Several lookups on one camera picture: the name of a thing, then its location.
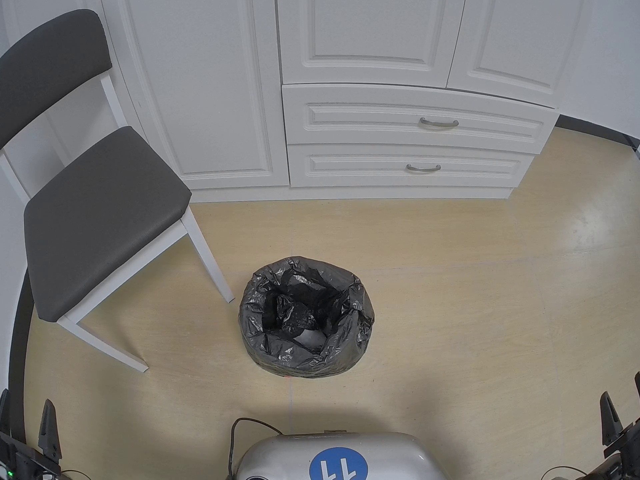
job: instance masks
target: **floor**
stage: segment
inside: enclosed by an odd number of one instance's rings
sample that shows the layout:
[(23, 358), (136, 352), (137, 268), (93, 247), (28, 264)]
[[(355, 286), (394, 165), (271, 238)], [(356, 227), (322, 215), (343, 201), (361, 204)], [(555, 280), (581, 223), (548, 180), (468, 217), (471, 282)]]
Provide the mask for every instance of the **floor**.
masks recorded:
[[(509, 200), (194, 205), (237, 299), (223, 302), (185, 239), (151, 263), (85, 320), (145, 374), (34, 319), (28, 439), (50, 398), (62, 465), (93, 480), (223, 479), (240, 416), (286, 433), (409, 433), (452, 479), (588, 471), (601, 393), (625, 424), (640, 416), (639, 195), (630, 148), (556, 129)], [(246, 355), (244, 285), (289, 255), (362, 279), (376, 322), (352, 370), (281, 378)], [(270, 434), (251, 425), (237, 457)]]

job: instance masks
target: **white object inside trash can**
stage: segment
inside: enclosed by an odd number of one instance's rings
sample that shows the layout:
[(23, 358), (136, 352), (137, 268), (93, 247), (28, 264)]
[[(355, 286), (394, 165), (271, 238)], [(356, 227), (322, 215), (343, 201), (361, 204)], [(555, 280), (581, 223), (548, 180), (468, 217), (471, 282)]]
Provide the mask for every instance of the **white object inside trash can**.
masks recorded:
[(322, 347), (324, 347), (326, 336), (322, 331), (309, 331), (308, 329), (305, 329), (302, 331), (302, 334), (295, 337), (294, 340), (300, 343), (300, 345), (304, 345), (308, 349), (316, 351), (321, 350)]
[(447, 480), (413, 436), (325, 433), (264, 439), (244, 454), (234, 480)]

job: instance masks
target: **gray upholstered backrest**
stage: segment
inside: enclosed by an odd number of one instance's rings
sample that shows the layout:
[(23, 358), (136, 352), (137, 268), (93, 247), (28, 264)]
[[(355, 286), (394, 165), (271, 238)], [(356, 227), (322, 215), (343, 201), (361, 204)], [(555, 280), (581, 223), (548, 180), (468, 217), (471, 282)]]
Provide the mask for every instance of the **gray upholstered backrest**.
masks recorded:
[(53, 103), (110, 68), (102, 23), (89, 9), (29, 32), (0, 58), (0, 149)]

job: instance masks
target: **white chair frame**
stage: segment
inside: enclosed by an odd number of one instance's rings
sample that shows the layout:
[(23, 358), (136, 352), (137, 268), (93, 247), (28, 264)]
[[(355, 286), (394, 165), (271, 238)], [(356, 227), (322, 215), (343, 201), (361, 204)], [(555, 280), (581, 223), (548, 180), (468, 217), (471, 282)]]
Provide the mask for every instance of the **white chair frame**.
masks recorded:
[[(111, 112), (116, 120), (118, 128), (127, 126), (127, 120), (124, 117), (124, 112), (116, 96), (116, 91), (113, 87), (113, 82), (109, 76), (109, 72), (105, 72), (100, 75), (100, 82), (102, 83), (102, 89)], [(15, 175), (11, 165), (9, 164), (4, 151), (0, 150), (0, 170), (2, 170), (12, 187), (18, 192), (18, 196), (23, 203), (27, 203), (29, 196), (25, 189), (22, 187), (20, 181)], [(61, 316), (58, 323), (62, 325), (72, 334), (75, 334), (81, 340), (86, 341), (89, 345), (96, 347), (98, 350), (104, 352), (107, 355), (117, 359), (144, 372), (148, 370), (149, 366), (142, 359), (133, 356), (129, 352), (121, 350), (120, 348), (110, 345), (107, 341), (98, 338), (96, 334), (87, 329), (80, 320), (88, 315), (92, 309), (96, 308), (100, 302), (105, 300), (111, 293), (116, 291), (119, 286), (124, 284), (128, 279), (147, 265), (151, 260), (160, 256), (162, 252), (167, 250), (171, 245), (176, 243), (180, 238), (185, 235), (189, 235), (192, 244), (196, 248), (204, 267), (213, 279), (222, 297), (227, 302), (231, 302), (234, 299), (234, 295), (231, 292), (231, 288), (227, 284), (225, 277), (223, 276), (218, 263), (216, 263), (213, 254), (211, 253), (207, 242), (202, 235), (202, 231), (196, 222), (196, 219), (191, 212), (191, 208), (187, 207), (180, 220), (173, 224), (171, 227), (162, 232), (151, 243), (143, 247), (137, 252), (130, 260), (126, 261), (124, 265), (114, 270), (104, 281), (96, 286), (91, 292), (89, 292), (84, 299), (82, 299), (76, 306), (70, 309), (65, 315)]]

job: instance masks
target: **drawer handle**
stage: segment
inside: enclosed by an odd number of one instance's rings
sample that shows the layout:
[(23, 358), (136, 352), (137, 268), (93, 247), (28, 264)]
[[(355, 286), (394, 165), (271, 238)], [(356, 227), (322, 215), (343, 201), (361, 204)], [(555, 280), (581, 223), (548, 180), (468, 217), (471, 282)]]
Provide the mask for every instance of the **drawer handle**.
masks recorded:
[(424, 117), (420, 118), (420, 124), (426, 124), (427, 126), (439, 126), (441, 128), (455, 128), (460, 123), (456, 119), (453, 123), (438, 123), (437, 121), (428, 121)]
[(407, 171), (416, 171), (416, 172), (436, 172), (442, 169), (440, 164), (437, 164), (436, 167), (432, 167), (431, 169), (424, 169), (422, 167), (413, 167), (411, 164), (406, 165)]

